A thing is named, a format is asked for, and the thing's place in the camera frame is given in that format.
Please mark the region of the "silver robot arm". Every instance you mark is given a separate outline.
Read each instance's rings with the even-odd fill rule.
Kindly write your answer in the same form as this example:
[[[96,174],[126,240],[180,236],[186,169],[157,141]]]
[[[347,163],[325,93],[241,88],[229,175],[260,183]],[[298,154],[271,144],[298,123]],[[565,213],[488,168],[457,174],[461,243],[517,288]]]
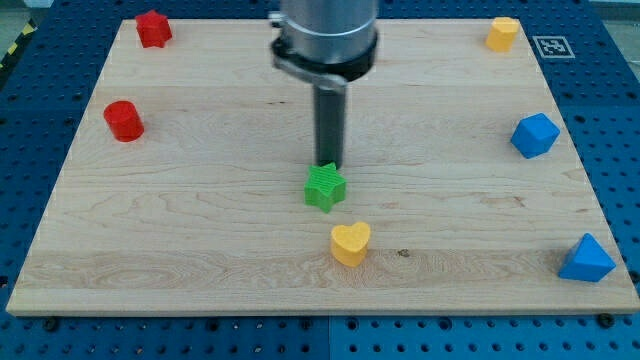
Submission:
[[[268,19],[279,35],[273,65],[321,90],[339,95],[375,61],[376,0],[281,0]]]

